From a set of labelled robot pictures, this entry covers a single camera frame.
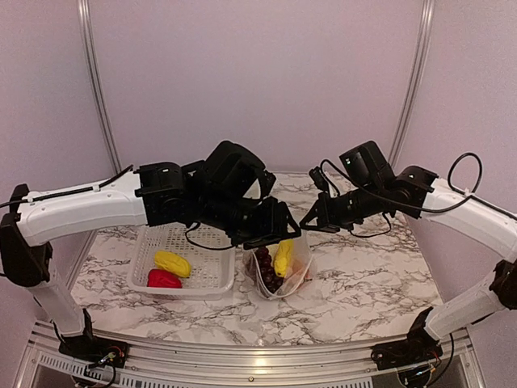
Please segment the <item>clear zip top bag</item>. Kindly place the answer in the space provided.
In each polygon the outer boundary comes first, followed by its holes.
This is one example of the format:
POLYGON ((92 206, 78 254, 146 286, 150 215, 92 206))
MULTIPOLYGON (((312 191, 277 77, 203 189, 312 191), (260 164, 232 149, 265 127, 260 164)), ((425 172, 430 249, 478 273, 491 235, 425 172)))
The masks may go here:
POLYGON ((266 300, 293 295, 316 273, 305 232, 298 238, 246 251, 244 264, 258 294, 266 300))

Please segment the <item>dark red grape bunch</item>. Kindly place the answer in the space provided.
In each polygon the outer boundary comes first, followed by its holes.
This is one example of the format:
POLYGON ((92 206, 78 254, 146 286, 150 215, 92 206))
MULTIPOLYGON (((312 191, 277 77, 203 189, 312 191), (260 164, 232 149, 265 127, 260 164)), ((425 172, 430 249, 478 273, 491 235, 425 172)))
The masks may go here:
POLYGON ((254 252, 258 261, 261 279, 270 293, 275 293, 284 283, 284 278, 275 272, 271 254, 267 247, 260 247, 254 252))

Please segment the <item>red bell pepper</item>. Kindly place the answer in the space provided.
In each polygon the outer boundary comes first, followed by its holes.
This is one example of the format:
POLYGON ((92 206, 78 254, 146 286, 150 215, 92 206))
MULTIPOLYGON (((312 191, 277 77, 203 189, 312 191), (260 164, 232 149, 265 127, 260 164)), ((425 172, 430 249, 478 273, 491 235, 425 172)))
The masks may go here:
POLYGON ((162 269, 149 271, 147 286, 151 288, 181 289, 181 280, 173 273, 162 269))

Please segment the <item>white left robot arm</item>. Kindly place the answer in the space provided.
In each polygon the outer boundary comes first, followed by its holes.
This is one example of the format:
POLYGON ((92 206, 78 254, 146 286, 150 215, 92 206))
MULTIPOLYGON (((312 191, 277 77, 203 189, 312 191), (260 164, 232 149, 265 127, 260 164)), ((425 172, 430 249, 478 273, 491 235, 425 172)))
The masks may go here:
POLYGON ((117 226, 205 224, 225 232, 232 247, 250 250, 301 235, 288 206, 271 196, 275 176, 265 167, 240 162, 217 180, 203 166, 160 162, 46 194, 26 184, 15 188, 1 220, 3 273, 52 319, 61 353, 87 361, 110 352, 122 358, 127 344, 94 334, 89 313, 53 267, 53 239, 117 226))

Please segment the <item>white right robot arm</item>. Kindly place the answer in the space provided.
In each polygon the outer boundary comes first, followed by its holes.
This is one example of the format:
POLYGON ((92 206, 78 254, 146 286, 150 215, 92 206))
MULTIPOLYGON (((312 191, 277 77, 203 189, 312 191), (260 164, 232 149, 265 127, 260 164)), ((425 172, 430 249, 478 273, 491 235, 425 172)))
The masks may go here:
POLYGON ((387 162, 346 160, 338 175, 351 188, 342 190, 325 173, 329 165, 324 160, 309 172, 318 193, 301 228, 338 233, 376 215, 402 215, 443 298, 418 313, 402 339, 374 346, 378 369, 430 360, 442 354, 452 333, 515 309, 515 212, 423 167, 397 173, 387 162))

